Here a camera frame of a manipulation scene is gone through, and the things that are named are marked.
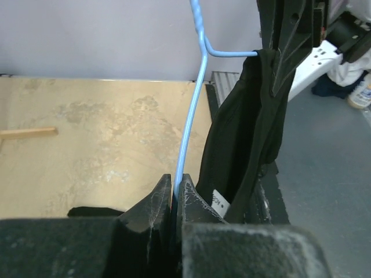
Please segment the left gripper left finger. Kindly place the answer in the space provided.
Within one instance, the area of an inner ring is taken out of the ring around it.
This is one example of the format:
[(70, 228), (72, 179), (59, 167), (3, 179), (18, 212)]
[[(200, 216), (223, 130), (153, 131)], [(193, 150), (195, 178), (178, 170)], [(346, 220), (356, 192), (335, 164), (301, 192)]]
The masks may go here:
[(117, 217), (1, 221), (2, 277), (172, 277), (171, 177)]

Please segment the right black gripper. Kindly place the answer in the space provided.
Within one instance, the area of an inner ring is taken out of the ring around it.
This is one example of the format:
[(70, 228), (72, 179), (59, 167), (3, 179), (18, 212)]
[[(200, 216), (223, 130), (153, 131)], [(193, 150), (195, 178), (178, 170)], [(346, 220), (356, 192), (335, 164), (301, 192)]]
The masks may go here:
[(330, 0), (257, 1), (263, 48), (275, 56), (271, 63), (271, 95), (294, 76), (312, 51), (313, 43), (326, 38)]

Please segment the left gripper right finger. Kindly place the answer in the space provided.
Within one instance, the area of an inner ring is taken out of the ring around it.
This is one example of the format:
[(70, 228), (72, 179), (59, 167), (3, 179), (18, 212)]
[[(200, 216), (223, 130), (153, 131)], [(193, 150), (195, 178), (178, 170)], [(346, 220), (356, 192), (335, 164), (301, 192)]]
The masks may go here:
[(229, 224), (196, 192), (179, 185), (177, 239), (182, 277), (331, 277), (312, 234), (292, 225)]

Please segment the black printed t shirt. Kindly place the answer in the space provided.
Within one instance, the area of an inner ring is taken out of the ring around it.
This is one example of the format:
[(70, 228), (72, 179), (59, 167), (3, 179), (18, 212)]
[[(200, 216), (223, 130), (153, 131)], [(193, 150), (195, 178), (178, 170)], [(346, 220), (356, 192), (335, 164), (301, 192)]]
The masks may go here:
[(281, 147), (293, 82), (289, 75), (277, 94), (271, 93), (277, 55), (262, 49), (244, 61), (206, 139), (194, 189), (206, 207), (215, 200), (226, 200), (223, 220), (230, 224), (261, 223), (263, 200), (257, 191), (264, 170), (274, 165)]

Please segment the light blue wire hanger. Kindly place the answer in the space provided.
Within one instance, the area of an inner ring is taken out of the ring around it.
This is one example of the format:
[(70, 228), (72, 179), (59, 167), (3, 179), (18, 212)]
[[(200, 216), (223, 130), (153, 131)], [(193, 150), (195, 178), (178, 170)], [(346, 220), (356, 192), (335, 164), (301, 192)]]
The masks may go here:
[(195, 89), (191, 98), (190, 106), (188, 109), (188, 114), (185, 121), (185, 126), (183, 130), (183, 135), (180, 143), (180, 150), (177, 159), (176, 172), (174, 177), (173, 186), (173, 201), (178, 202), (180, 197), (180, 183), (183, 178), (184, 164), (186, 161), (186, 154), (188, 143), (191, 134), (192, 123), (194, 121), (195, 111), (197, 108), (197, 103), (199, 100), (199, 95), (201, 92), (201, 87), (203, 84), (203, 79), (205, 77), (206, 68), (208, 64), (208, 57), (219, 57), (219, 58), (236, 58), (236, 57), (256, 57), (256, 51), (249, 52), (224, 52), (215, 50), (212, 48), (206, 34), (205, 27), (203, 23), (202, 10), (198, 0), (190, 0), (191, 11), (194, 19), (195, 31), (198, 37), (198, 45), (201, 52), (201, 64), (198, 71), (198, 76), (195, 82)]

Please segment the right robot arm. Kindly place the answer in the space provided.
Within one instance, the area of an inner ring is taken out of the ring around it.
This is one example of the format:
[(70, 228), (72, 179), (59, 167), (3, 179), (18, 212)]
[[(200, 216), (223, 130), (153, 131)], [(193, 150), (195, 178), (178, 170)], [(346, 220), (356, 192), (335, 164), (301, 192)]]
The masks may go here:
[(257, 1), (257, 7), (262, 87), (272, 98), (295, 96), (370, 46), (370, 1)]

